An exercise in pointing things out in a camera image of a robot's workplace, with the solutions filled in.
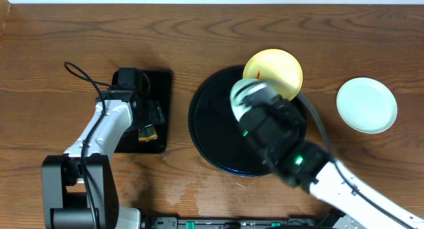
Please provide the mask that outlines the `green and orange sponge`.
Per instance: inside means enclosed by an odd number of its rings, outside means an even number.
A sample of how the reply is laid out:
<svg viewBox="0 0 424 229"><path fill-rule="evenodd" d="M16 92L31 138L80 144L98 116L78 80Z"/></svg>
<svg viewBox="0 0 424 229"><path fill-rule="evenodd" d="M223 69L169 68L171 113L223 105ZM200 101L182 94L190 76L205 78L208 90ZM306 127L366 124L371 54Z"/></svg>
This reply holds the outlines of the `green and orange sponge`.
<svg viewBox="0 0 424 229"><path fill-rule="evenodd" d="M138 129L138 141L149 142L158 138L158 134L154 126L146 126Z"/></svg>

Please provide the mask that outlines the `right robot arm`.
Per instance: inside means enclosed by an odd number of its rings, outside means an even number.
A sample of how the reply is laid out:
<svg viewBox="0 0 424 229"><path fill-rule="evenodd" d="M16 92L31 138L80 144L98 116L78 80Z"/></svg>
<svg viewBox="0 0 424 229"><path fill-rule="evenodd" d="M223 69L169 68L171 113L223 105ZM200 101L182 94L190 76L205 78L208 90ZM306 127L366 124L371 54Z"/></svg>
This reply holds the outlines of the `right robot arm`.
<svg viewBox="0 0 424 229"><path fill-rule="evenodd" d="M242 135L266 167L284 183L302 187L365 228L422 228L422 218L371 188L335 158L315 106L305 96L299 100L315 121L323 147L304 139L304 117L279 95L231 100Z"/></svg>

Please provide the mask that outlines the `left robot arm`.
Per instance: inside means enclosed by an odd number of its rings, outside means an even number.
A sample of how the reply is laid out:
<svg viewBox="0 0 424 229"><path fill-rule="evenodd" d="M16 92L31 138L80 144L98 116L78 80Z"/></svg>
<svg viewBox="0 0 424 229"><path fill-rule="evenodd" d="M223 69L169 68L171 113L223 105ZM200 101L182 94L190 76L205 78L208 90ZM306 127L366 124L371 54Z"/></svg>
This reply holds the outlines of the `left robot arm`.
<svg viewBox="0 0 424 229"><path fill-rule="evenodd" d="M98 91L95 112L79 138L61 155L42 163L46 228L142 228L142 213L119 203L111 159L123 148L139 150L141 132L165 123L160 98L167 73L120 69L105 91Z"/></svg>

